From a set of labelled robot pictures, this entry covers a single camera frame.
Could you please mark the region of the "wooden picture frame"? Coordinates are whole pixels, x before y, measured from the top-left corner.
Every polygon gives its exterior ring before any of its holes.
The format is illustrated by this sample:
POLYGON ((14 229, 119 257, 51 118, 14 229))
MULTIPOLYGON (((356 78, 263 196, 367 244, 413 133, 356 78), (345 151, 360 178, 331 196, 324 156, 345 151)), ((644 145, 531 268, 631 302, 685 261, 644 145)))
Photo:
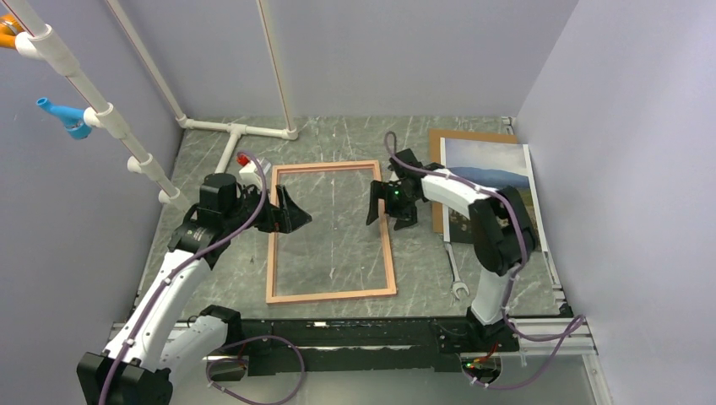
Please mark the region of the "wooden picture frame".
MULTIPOLYGON (((353 170, 369 170, 372 173, 374 180, 380 181, 382 179, 380 165, 377 160, 316 162, 292 165, 274 165, 271 170, 271 186, 277 187, 279 185, 279 179, 282 175, 353 170)), ((302 304, 328 300, 370 299, 395 296, 398 293, 398 288, 393 267, 393 255, 388 232, 388 221, 385 216, 382 216, 377 222, 381 237, 381 253, 386 276, 386 288, 315 294, 277 295, 275 290, 277 278, 278 234, 272 233, 268 237, 265 303, 268 305, 302 304)))

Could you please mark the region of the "brown backing board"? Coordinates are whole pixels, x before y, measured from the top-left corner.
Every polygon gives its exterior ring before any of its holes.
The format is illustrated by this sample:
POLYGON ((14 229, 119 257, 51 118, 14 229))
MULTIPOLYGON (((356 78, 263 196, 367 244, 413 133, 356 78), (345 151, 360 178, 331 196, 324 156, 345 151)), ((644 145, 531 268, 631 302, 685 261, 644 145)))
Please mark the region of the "brown backing board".
MULTIPOLYGON (((488 143, 518 143, 518 138, 513 134, 501 134, 495 132, 468 132, 431 128, 428 130, 428 152, 429 159, 432 162, 438 163, 441 160, 441 140, 443 138, 481 141, 488 143)), ((442 209, 443 206, 438 202, 433 202, 431 204, 432 229, 438 234, 442 234, 444 232, 442 209)))

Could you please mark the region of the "landscape photo print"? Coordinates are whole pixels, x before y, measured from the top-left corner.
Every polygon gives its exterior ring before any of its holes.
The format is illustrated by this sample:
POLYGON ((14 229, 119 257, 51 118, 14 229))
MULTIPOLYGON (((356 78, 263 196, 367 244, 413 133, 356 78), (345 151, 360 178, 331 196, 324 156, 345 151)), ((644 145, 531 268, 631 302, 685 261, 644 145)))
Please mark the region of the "landscape photo print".
POLYGON ((536 233, 535 250, 547 249, 528 145, 442 138, 440 163, 455 175, 482 186, 516 188, 536 233))

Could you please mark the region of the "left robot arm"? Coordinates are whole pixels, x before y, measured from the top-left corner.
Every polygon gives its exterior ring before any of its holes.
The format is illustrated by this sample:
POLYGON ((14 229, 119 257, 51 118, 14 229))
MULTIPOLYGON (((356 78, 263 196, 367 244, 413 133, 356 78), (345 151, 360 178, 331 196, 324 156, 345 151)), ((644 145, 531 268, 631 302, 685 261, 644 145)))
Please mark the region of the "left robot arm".
POLYGON ((98 354, 86 353, 77 375, 88 404, 167 404, 187 369, 217 349, 232 354, 248 341, 241 314, 202 310, 175 339, 171 332, 195 289, 244 230, 289 234, 312 221, 282 185, 228 173, 207 175, 198 202, 172 233, 162 266, 134 313, 98 354))

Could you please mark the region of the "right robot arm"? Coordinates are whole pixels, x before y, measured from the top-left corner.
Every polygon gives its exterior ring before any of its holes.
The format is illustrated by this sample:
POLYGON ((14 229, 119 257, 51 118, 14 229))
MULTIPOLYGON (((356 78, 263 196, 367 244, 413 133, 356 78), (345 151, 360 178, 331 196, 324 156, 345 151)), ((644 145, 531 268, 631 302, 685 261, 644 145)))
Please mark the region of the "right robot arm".
POLYGON ((437 163, 423 165, 409 148, 389 162, 394 178, 372 181, 366 222, 385 214, 395 220, 395 230, 413 226, 419 201, 440 203, 469 220, 481 271, 465 338, 476 350, 489 348, 508 329, 508 292, 538 241, 519 191, 482 186, 437 163))

